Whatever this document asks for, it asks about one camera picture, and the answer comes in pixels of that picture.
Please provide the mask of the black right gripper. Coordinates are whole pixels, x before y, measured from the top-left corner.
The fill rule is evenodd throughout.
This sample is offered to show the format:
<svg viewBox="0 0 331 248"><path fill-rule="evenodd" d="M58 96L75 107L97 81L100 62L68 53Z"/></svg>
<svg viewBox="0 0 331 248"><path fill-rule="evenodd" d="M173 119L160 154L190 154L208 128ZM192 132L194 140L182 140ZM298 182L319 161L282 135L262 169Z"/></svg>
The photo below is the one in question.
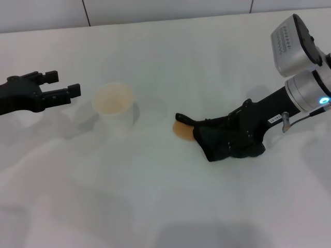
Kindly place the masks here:
<svg viewBox="0 0 331 248"><path fill-rule="evenodd" d="M285 87L280 88L259 102L251 99L228 116L196 122L197 127L231 128L243 134L227 137L229 155L259 156L262 154L264 134L282 121L281 114L295 116L300 110L292 102Z"/></svg>

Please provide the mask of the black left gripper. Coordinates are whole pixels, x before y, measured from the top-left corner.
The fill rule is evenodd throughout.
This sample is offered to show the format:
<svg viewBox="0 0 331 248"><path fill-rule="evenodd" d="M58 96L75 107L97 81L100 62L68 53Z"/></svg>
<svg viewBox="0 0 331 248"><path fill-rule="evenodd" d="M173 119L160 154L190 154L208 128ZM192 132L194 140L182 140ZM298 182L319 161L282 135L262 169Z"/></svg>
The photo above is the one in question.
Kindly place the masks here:
<svg viewBox="0 0 331 248"><path fill-rule="evenodd" d="M1 85L1 115L22 110L39 113L47 108L70 104L71 99L81 96L80 84L47 92L40 89L40 85L57 82L57 71L8 77L7 82Z"/></svg>

